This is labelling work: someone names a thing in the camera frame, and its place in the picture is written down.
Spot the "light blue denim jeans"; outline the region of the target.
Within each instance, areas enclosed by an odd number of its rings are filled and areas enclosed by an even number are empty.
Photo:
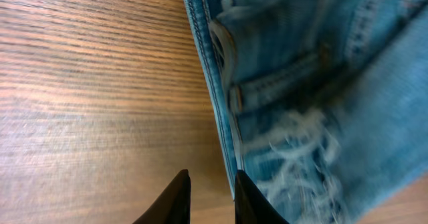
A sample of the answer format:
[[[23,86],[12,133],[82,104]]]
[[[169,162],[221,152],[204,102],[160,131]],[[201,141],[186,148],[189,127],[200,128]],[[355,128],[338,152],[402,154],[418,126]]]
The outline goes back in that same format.
[[[354,223],[427,172],[427,0],[184,0],[230,182]]]

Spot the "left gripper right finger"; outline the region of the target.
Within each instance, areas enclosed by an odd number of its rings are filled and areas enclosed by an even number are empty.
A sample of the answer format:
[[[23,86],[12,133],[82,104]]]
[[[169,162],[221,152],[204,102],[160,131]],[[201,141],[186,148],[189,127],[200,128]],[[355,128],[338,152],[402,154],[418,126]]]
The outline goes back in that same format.
[[[236,224],[288,224],[243,170],[235,176]]]

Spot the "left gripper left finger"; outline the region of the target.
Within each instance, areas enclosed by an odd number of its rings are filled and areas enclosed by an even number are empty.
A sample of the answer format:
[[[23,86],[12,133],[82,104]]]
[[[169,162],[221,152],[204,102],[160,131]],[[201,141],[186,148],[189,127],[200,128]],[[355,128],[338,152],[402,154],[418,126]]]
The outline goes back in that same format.
[[[190,212],[191,178],[183,169],[133,224],[189,224]]]

